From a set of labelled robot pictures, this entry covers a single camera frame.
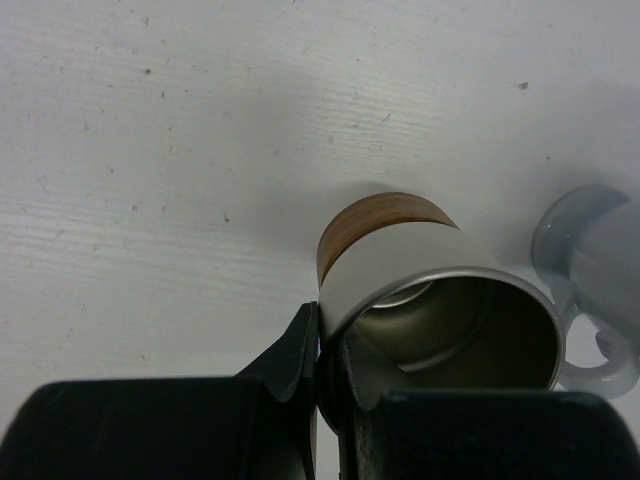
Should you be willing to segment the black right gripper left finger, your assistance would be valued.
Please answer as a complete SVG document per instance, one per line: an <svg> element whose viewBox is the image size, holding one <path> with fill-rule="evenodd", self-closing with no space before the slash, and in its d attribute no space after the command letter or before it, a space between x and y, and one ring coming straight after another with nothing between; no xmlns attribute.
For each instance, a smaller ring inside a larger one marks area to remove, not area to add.
<svg viewBox="0 0 640 480"><path fill-rule="evenodd" d="M63 381L9 427L13 479L311 479L318 307L233 376Z"/></svg>

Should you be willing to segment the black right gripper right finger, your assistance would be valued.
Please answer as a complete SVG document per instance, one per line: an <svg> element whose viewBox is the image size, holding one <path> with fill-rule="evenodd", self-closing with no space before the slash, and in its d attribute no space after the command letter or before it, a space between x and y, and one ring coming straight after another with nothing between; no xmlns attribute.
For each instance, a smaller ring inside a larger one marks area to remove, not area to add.
<svg viewBox="0 0 640 480"><path fill-rule="evenodd" d="M344 479L636 479L639 450L604 399L581 392L437 391L359 334L337 353Z"/></svg>

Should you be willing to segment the grey ceramic mug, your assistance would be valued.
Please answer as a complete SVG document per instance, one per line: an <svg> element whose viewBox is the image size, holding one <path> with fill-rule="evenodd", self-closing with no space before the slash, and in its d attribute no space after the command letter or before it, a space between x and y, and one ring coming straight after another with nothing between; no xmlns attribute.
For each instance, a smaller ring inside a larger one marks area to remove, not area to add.
<svg viewBox="0 0 640 480"><path fill-rule="evenodd" d="M542 216L531 241L532 266L549 288L563 329L587 316L603 364L564 363L568 390L607 399L639 380L639 203L601 184L576 188Z"/></svg>

